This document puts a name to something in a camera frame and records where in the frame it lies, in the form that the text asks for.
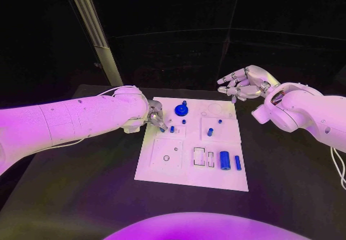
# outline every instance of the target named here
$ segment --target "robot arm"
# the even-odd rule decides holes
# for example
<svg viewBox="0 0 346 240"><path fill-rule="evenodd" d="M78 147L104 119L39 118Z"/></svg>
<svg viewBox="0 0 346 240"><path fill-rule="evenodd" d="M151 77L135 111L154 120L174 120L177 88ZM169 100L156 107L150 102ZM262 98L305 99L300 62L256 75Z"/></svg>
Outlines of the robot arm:
<svg viewBox="0 0 346 240"><path fill-rule="evenodd" d="M305 129L316 140L346 153L346 98L323 94L300 83L280 84L272 75L258 66L232 72L218 84L229 82L218 91L236 98L264 97L264 104L252 111L261 124L269 120L287 132Z"/></svg>
<svg viewBox="0 0 346 240"><path fill-rule="evenodd" d="M140 131L145 123L164 130L163 105L147 100L134 86L112 96L83 97L0 110L0 175L24 156L52 146L101 135L118 128Z"/></svg>

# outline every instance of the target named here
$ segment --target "table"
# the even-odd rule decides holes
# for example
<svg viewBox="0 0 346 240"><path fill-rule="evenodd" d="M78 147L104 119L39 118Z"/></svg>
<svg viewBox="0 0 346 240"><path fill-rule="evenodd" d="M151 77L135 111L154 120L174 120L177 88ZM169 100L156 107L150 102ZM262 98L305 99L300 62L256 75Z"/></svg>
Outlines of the table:
<svg viewBox="0 0 346 240"><path fill-rule="evenodd" d="M73 98L109 86L81 85ZM140 89L147 97L229 100L216 91ZM179 212L241 216L311 239L346 238L346 192L330 149L288 133L235 104L249 192L134 180L145 126L36 154L0 212L1 239L102 239L150 217Z"/></svg>

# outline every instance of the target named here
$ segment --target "wire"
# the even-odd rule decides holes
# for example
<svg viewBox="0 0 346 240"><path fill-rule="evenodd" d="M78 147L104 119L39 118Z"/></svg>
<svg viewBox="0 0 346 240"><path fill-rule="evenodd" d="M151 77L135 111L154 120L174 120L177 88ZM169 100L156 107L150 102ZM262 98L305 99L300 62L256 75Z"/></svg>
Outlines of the wire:
<svg viewBox="0 0 346 240"><path fill-rule="evenodd" d="M342 172L340 172L340 169L339 169L339 166L337 166L337 161L334 159L334 154L337 155L339 160L340 160ZM344 183L346 183L346 180L344 180L344 173L346 173L344 161L343 161L343 159L342 159L342 157L337 153L337 150L333 147L330 147L330 156L331 156L333 164L334 164L336 170L339 172L339 176L340 176L340 185L342 185L343 189L346 190L346 187L344 187Z"/></svg>
<svg viewBox="0 0 346 240"><path fill-rule="evenodd" d="M115 88L104 91L104 92L99 93L96 96L101 96L101 95L107 94L109 91L117 90L117 89L121 89L121 88L135 88L135 86L128 86L128 85L127 85L127 86L118 86L118 87L115 87ZM47 149L56 149L56 148L62 148L62 147L68 147L68 146L70 146L70 145L75 145L75 144L78 144L83 139L81 139L79 141L76 141L76 142L73 142L73 143L70 143L70 144L58 145L58 146L50 146L50 147L47 147L47 148L43 148L43 149L34 151L32 154L36 154L36 153L47 150Z"/></svg>

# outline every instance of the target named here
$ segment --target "white board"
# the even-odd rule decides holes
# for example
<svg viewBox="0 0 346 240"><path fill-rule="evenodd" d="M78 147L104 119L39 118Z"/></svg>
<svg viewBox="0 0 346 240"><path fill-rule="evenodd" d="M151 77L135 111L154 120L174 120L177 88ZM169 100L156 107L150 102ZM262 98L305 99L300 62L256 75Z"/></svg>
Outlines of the white board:
<svg viewBox="0 0 346 240"><path fill-rule="evenodd" d="M169 129L161 132L147 124L134 179L248 192L235 105L231 101L200 99L154 97L153 100L161 103ZM177 116L174 108L183 100L189 113ZM229 170L220 169L222 151L229 152Z"/></svg>

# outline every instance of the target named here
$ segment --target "robotic hand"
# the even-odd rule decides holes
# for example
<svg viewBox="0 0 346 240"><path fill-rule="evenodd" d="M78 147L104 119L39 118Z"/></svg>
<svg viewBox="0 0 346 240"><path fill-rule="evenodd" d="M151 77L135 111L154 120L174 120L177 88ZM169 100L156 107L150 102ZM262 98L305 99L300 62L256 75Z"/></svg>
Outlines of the robotic hand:
<svg viewBox="0 0 346 240"><path fill-rule="evenodd" d="M0 175L24 156L79 143L118 128L135 133L145 123L169 129L161 103L147 100L135 86L68 101L1 109Z"/></svg>
<svg viewBox="0 0 346 240"><path fill-rule="evenodd" d="M272 75L258 66L236 70L218 84L229 82L218 88L220 93L242 101L264 97L264 104L252 111L256 121L264 124L269 120L280 129L292 132L305 129L316 140L346 153L346 98L323 96L307 85L287 82L280 84Z"/></svg>

